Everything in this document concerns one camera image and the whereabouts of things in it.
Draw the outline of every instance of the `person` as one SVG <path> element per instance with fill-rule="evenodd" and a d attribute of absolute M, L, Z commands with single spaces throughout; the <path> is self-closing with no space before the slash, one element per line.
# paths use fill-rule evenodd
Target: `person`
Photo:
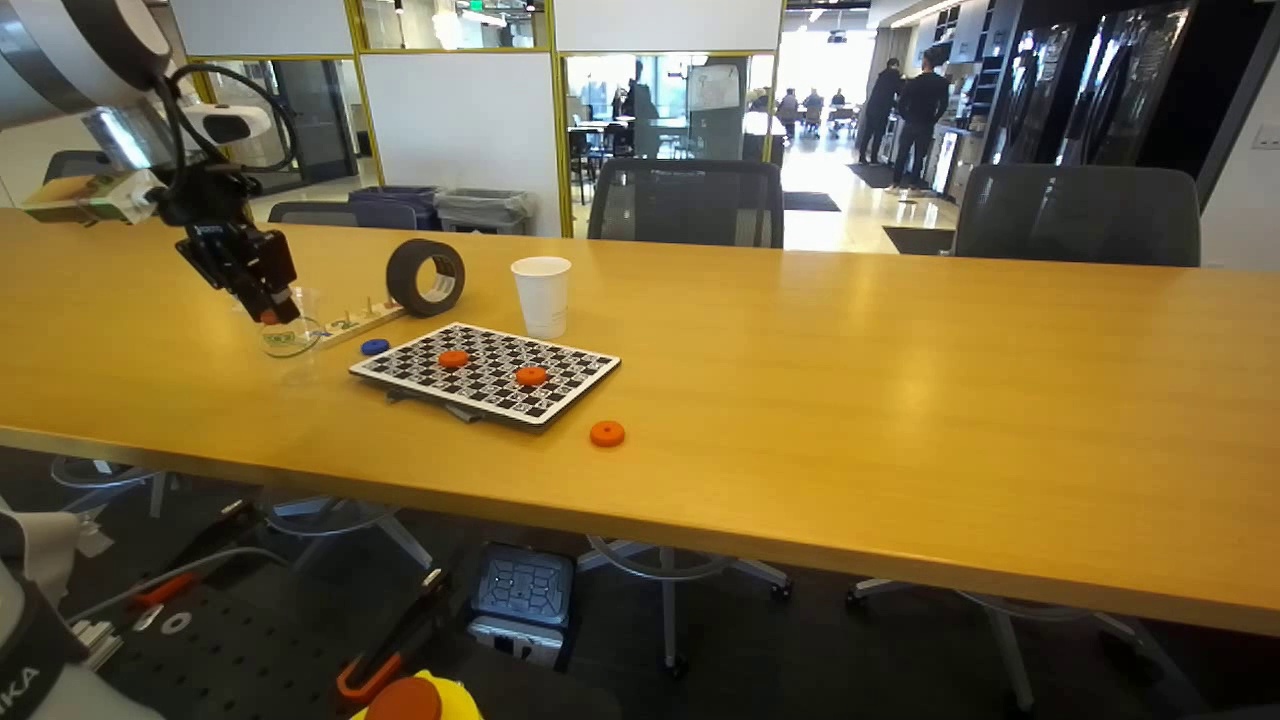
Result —
<path fill-rule="evenodd" d="M 655 128 L 653 128 L 655 103 L 641 78 L 645 78 L 645 64 L 638 61 L 638 78 L 630 81 L 631 140 L 638 140 L 638 155 L 655 155 Z"/>
<path fill-rule="evenodd" d="M 784 126 L 790 144 L 796 140 L 796 115 L 800 115 L 800 95 L 796 87 L 790 87 L 784 102 L 775 102 L 775 120 Z"/>
<path fill-rule="evenodd" d="M 895 114 L 904 115 L 904 138 L 895 144 L 892 186 L 924 186 L 924 155 L 932 153 L 932 126 L 950 114 L 950 81 L 935 71 L 944 61 L 924 51 L 924 71 L 904 81 L 895 93 Z"/>
<path fill-rule="evenodd" d="M 884 140 L 884 126 L 888 126 L 888 108 L 895 102 L 900 87 L 900 67 L 895 56 L 888 56 L 888 64 L 879 67 L 872 95 L 864 102 L 864 126 L 858 132 L 858 159 L 861 166 L 878 166 L 879 159 L 879 140 Z"/>
<path fill-rule="evenodd" d="M 853 128 L 853 108 L 844 102 L 844 87 L 834 93 L 834 115 L 827 115 L 827 138 L 837 140 L 844 128 Z"/>
<path fill-rule="evenodd" d="M 630 115 L 630 93 L 618 87 L 613 102 L 609 102 L 609 120 L 623 120 Z"/>
<path fill-rule="evenodd" d="M 816 128 L 824 128 L 824 103 L 827 102 L 816 87 L 804 95 L 804 132 L 816 138 Z"/>

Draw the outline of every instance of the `chair wheel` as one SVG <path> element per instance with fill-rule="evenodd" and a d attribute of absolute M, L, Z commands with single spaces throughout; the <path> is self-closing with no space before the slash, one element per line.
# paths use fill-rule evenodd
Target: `chair wheel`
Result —
<path fill-rule="evenodd" d="M 667 681 L 674 681 L 674 683 L 680 683 L 680 681 L 690 677 L 690 660 L 686 660 L 686 652 L 675 652 L 675 660 L 674 660 L 674 663 L 666 660 L 666 672 L 667 672 Z"/>
<path fill-rule="evenodd" d="M 1154 669 L 1154 663 L 1144 660 L 1144 652 L 1137 652 L 1137 648 L 1126 643 L 1121 638 L 1095 634 L 1095 643 L 1099 643 L 1099 652 L 1107 656 L 1107 663 L 1121 669 L 1126 681 L 1131 681 L 1131 683 L 1157 683 L 1157 681 L 1159 681 L 1159 669 Z"/>
<path fill-rule="evenodd" d="M 1015 706 L 1015 698 L 1009 698 L 1009 720 L 1033 720 L 1035 716 L 1035 706 Z"/>
<path fill-rule="evenodd" d="M 864 615 L 864 614 L 870 614 L 870 597 L 847 586 L 844 607 L 847 607 L 853 615 Z"/>
<path fill-rule="evenodd" d="M 770 590 L 770 600 L 773 600 L 773 603 L 793 603 L 793 586 L 773 586 L 773 590 Z"/>

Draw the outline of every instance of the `cable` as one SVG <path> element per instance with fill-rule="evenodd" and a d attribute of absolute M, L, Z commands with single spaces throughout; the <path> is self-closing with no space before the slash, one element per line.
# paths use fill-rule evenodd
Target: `cable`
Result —
<path fill-rule="evenodd" d="M 190 153 L 185 153 L 185 128 L 179 128 L 179 103 L 176 103 L 176 95 L 174 95 L 174 87 L 169 87 L 169 81 L 163 81 L 163 71 L 158 71 L 158 95 L 161 95 L 161 103 L 163 103 L 163 126 L 169 126 L 169 144 L 174 144 L 174 178 L 185 178 L 190 172 Z"/>
<path fill-rule="evenodd" d="M 140 586 L 132 586 L 132 590 L 125 590 L 125 594 L 115 594 L 115 597 L 110 597 L 110 600 L 100 600 L 100 603 L 94 603 L 94 607 L 83 607 L 83 614 L 72 614 L 68 623 L 94 620 L 94 615 L 100 615 L 100 614 L 110 614 L 110 607 L 115 607 L 115 603 L 129 603 L 132 597 L 140 597 L 140 594 L 148 594 L 148 590 L 158 590 L 158 586 L 169 586 L 169 579 L 176 579 L 176 577 L 206 574 L 208 563 L 225 563 L 225 561 L 235 561 L 235 555 L 262 555 L 262 561 L 286 563 L 286 555 L 277 555 L 277 554 L 267 554 L 267 548 L 219 548 L 219 554 L 196 555 L 196 561 L 190 561 L 190 563 L 176 563 L 176 570 L 169 570 L 169 574 L 161 574 L 161 577 L 148 577 L 148 579 L 140 579 Z"/>
<path fill-rule="evenodd" d="M 219 67 L 219 64 L 185 64 L 185 67 L 176 67 L 176 71 L 169 78 L 169 93 L 174 93 L 174 95 L 176 95 L 176 87 L 179 87 L 185 78 L 230 78 L 230 81 L 254 87 L 254 93 L 272 108 L 277 138 L 279 138 L 279 144 L 286 144 L 286 155 L 279 155 L 277 166 L 240 170 L 240 172 L 277 172 L 277 170 L 288 170 L 288 166 L 298 159 L 298 128 L 294 128 L 288 114 L 279 108 L 279 102 L 277 102 L 267 87 L 262 87 L 254 78 L 234 71 L 234 67 Z M 225 159 L 219 149 L 208 144 L 206 132 L 196 132 L 185 114 L 176 114 L 176 120 L 196 138 L 196 144 L 201 144 L 206 153 L 211 153 L 216 159 Z"/>

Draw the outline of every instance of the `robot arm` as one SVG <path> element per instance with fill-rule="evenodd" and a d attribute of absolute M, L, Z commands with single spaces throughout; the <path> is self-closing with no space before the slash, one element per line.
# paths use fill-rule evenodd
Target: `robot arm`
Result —
<path fill-rule="evenodd" d="M 158 95 L 169 159 L 153 170 L 163 187 L 148 202 L 163 224 L 185 230 L 176 251 L 211 290 L 234 294 L 257 326 L 288 326 L 299 316 L 288 240 L 254 224 L 257 181 L 211 144 L 230 126 L 206 115 L 196 128 L 179 108 L 179 81 L 219 67 L 196 64 L 169 78 L 169 61 L 169 41 L 143 0 L 0 0 L 0 128 Z"/>

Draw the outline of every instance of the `chair base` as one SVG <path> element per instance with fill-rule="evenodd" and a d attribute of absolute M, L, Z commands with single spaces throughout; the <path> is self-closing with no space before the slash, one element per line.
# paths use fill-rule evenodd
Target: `chair base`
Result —
<path fill-rule="evenodd" d="M 653 545 L 631 545 L 631 541 L 597 541 L 592 536 L 592 554 L 586 554 L 577 561 L 581 574 L 597 574 L 597 570 L 622 570 L 638 579 L 653 579 L 660 586 L 660 607 L 666 607 L 666 672 L 674 681 L 680 681 L 690 672 L 690 660 L 680 656 L 680 615 L 675 615 L 675 586 L 691 586 L 691 579 L 709 579 L 721 574 L 740 574 L 753 577 L 762 586 L 770 586 L 770 597 L 775 603 L 793 600 L 793 577 L 773 570 L 773 563 L 758 563 L 758 561 L 728 561 L 728 555 L 695 555 L 691 563 L 675 555 L 675 548 L 653 548 Z"/>
<path fill-rule="evenodd" d="M 286 536 L 299 541 L 333 541 L 366 527 L 382 527 L 411 563 L 424 574 L 437 570 L 437 555 L 399 524 L 391 507 L 335 500 L 335 498 L 303 498 L 303 500 L 267 500 L 267 524 Z"/>
<path fill-rule="evenodd" d="M 872 577 L 872 579 L 861 579 L 847 590 L 847 607 L 864 607 L 872 597 L 909 594 L 909 590 L 915 590 L 915 586 Z M 1157 669 L 1170 681 L 1175 709 L 1190 709 L 1190 714 L 1208 709 L 1204 698 L 1173 663 L 1173 656 L 1157 643 L 1157 638 L 1144 634 L 1140 623 L 1129 623 L 1129 620 L 1115 620 L 1106 614 L 1079 614 L 1079 607 L 1019 607 L 1019 603 L 1004 603 L 1004 600 L 972 597 L 972 594 L 956 594 L 956 597 L 963 597 L 969 603 L 975 603 L 987 615 L 1004 677 L 1011 683 L 1011 714 L 1019 714 L 1019 716 L 1035 714 L 1035 694 L 1033 694 L 1028 660 L 1025 660 L 1025 648 L 1015 642 L 1011 620 L 1039 620 L 1043 623 L 1043 620 L 1079 620 L 1079 615 L 1093 615 L 1106 638 L 1121 642 L 1137 660 Z"/>
<path fill-rule="evenodd" d="M 161 522 L 169 476 L 110 462 L 56 455 L 47 466 L 47 479 L 79 492 L 66 511 L 98 511 L 132 489 L 148 489 L 148 517 Z"/>

